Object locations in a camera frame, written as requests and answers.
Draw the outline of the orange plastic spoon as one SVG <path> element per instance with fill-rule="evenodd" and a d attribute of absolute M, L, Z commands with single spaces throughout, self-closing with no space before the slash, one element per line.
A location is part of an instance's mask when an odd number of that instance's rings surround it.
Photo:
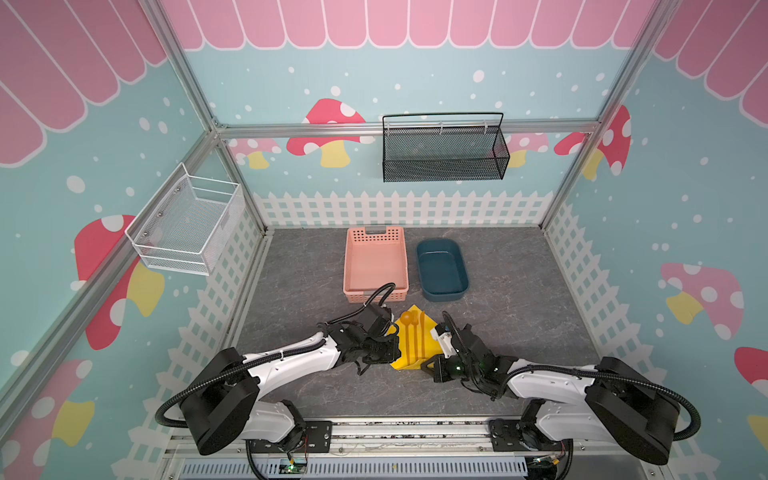
<path fill-rule="evenodd" d="M 406 311 L 403 313 L 400 320 L 403 326 L 405 357 L 407 363 L 411 364 L 416 360 L 418 354 L 417 327 L 419 325 L 419 315 L 411 311 Z"/>

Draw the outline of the orange plastic fork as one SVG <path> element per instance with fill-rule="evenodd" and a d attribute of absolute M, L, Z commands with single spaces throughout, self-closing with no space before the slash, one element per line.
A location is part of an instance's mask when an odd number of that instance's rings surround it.
<path fill-rule="evenodd" d="M 419 358 L 425 358 L 424 317 L 424 312 L 418 314 L 417 334 Z"/>

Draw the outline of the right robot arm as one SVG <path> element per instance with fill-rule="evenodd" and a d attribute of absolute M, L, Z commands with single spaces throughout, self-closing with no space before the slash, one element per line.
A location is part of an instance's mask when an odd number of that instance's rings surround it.
<path fill-rule="evenodd" d="M 567 367 L 496 355 L 449 314 L 430 334 L 441 351 L 422 370 L 437 383 L 458 380 L 491 400 L 525 400 L 517 434 L 530 450 L 568 440 L 612 442 L 641 461 L 665 465 L 672 444 L 701 428 L 691 401 L 618 358 Z"/>

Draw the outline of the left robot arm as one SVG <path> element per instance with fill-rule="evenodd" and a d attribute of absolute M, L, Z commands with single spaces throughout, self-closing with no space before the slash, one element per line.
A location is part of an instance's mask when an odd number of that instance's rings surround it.
<path fill-rule="evenodd" d="M 287 455 L 308 441 L 309 426 L 289 400 L 265 401 L 274 390 L 309 375 L 351 364 L 358 375 L 401 356 L 398 328 L 386 300 L 395 285 L 375 290 L 355 311 L 321 322 L 309 338 L 271 351 L 219 351 L 182 391 L 156 410 L 157 424 L 188 430 L 199 454 L 235 441 L 263 442 Z"/>

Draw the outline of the pink plastic basket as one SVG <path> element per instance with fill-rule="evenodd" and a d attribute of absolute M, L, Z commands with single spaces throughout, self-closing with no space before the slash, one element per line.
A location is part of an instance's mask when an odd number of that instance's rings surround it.
<path fill-rule="evenodd" d="M 388 302 L 406 300 L 409 290 L 405 232 L 399 226 L 357 227 L 347 230 L 343 292 L 361 304 L 379 287 L 394 283 Z"/>

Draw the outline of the teal plastic tray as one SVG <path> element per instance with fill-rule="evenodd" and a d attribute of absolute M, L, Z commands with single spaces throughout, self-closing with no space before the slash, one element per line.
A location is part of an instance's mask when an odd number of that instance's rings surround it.
<path fill-rule="evenodd" d="M 469 276 L 460 246 L 447 238 L 421 241 L 416 249 L 419 281 L 430 302 L 453 302 L 469 289 Z"/>

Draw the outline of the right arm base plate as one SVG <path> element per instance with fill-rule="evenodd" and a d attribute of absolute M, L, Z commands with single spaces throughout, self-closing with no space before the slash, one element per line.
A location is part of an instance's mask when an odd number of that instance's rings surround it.
<path fill-rule="evenodd" d="M 489 421 L 489 434 L 494 452 L 544 452 L 564 454 L 562 441 L 551 440 L 533 421 L 496 418 Z"/>

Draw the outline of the aluminium mounting rail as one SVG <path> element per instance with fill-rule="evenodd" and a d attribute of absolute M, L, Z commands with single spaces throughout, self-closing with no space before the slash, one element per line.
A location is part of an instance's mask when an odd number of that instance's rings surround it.
<path fill-rule="evenodd" d="M 543 456 L 544 452 L 494 452 L 489 421 L 517 416 L 458 417 L 337 417 L 307 418 L 331 421 L 329 453 L 304 453 L 318 457 L 362 456 Z"/>

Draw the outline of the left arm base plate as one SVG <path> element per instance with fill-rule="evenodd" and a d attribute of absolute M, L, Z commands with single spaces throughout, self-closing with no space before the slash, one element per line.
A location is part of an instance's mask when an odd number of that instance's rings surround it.
<path fill-rule="evenodd" d="M 280 441 L 248 440 L 253 453 L 282 453 L 291 455 L 304 453 L 329 453 L 332 437 L 331 421 L 308 421 L 299 423 Z"/>

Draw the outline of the black mesh wall basket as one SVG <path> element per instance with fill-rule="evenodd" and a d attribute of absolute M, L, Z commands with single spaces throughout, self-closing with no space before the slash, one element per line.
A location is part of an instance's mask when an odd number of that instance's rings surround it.
<path fill-rule="evenodd" d="M 501 180 L 511 157 L 494 112 L 402 113 L 382 117 L 385 182 Z"/>

